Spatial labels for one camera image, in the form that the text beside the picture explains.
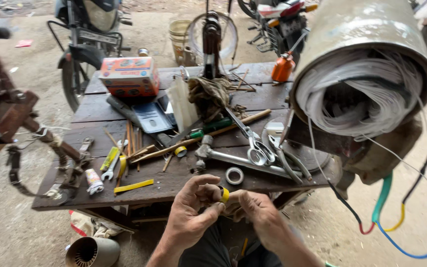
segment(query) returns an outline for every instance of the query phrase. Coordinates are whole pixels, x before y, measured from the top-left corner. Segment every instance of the metal scissors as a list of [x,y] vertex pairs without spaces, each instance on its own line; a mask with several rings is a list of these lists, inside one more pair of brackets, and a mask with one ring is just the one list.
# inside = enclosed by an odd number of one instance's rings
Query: metal scissors
[[226,107],[225,110],[233,122],[238,125],[241,133],[250,142],[250,149],[248,149],[247,152],[248,159],[258,166],[272,164],[276,160],[275,154],[262,142],[257,141],[255,139],[255,133],[248,126],[245,126],[245,124],[243,124],[228,107]]
[[278,158],[284,168],[284,170],[289,174],[289,176],[298,184],[302,184],[302,180],[294,173],[294,171],[289,167],[288,161],[286,160],[286,157],[290,159],[296,166],[298,166],[303,173],[304,177],[308,180],[311,180],[311,173],[307,170],[307,168],[304,166],[304,164],[293,154],[284,151],[283,148],[279,145],[279,140],[277,138],[274,138],[272,135],[268,135],[268,138],[270,139],[271,146],[274,147],[276,150],[276,153],[278,155]]

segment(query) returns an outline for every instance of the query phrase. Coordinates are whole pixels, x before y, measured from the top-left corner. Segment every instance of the license plate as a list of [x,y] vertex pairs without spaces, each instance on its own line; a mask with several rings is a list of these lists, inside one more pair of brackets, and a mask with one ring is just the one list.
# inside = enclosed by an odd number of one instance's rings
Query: license plate
[[302,29],[301,22],[298,20],[280,22],[279,26],[281,27],[283,37]]
[[82,39],[98,41],[98,42],[107,43],[107,44],[111,44],[111,45],[117,45],[118,44],[118,38],[94,33],[92,31],[86,31],[86,30],[79,29],[78,36]]

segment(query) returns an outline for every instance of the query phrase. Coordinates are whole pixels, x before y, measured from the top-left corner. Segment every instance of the turn signal light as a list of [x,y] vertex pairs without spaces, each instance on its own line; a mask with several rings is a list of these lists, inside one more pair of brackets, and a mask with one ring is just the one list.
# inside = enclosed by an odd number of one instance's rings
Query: turn signal light
[[305,11],[306,11],[306,12],[311,12],[311,11],[313,11],[313,10],[316,10],[318,6],[319,6],[319,5],[317,5],[317,4],[313,4],[313,5],[307,6],[307,7],[305,8]]
[[268,21],[268,27],[275,27],[279,25],[279,20],[278,19],[272,19],[270,21]]

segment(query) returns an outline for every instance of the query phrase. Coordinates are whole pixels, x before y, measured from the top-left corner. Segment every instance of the human hand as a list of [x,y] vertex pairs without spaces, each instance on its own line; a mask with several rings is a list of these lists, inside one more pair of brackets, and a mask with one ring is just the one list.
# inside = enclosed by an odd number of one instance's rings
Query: human hand
[[262,245],[269,251],[280,254],[285,244],[290,241],[291,230],[282,220],[281,215],[265,194],[246,190],[235,191],[230,194],[229,202],[238,200],[241,209],[234,213],[234,222],[247,217],[253,222],[253,227]]
[[[220,188],[216,186],[220,178],[204,174],[194,176],[175,196],[169,214],[166,230],[161,238],[163,242],[175,246],[181,251],[193,246],[204,235],[205,230],[217,221],[225,209],[221,199]],[[199,209],[211,204],[202,214]]]

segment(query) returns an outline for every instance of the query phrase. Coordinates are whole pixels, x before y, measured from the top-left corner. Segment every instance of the hammer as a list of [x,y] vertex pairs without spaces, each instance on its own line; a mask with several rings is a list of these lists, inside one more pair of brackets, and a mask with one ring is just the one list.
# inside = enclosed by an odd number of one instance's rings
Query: hammer
[[[202,138],[202,145],[195,151],[195,156],[197,157],[197,162],[195,163],[195,166],[196,166],[198,171],[205,170],[205,160],[215,159],[218,161],[229,162],[229,163],[233,163],[235,165],[239,165],[239,166],[247,167],[250,169],[257,170],[257,171],[271,173],[271,174],[275,174],[275,175],[278,175],[281,177],[291,179],[289,174],[282,167],[258,166],[258,165],[254,165],[253,163],[251,163],[251,161],[249,159],[240,158],[237,156],[232,156],[229,154],[214,151],[210,147],[213,140],[214,140],[213,137],[211,137],[210,135],[205,135]],[[298,177],[302,176],[301,172],[295,171],[295,173]]]

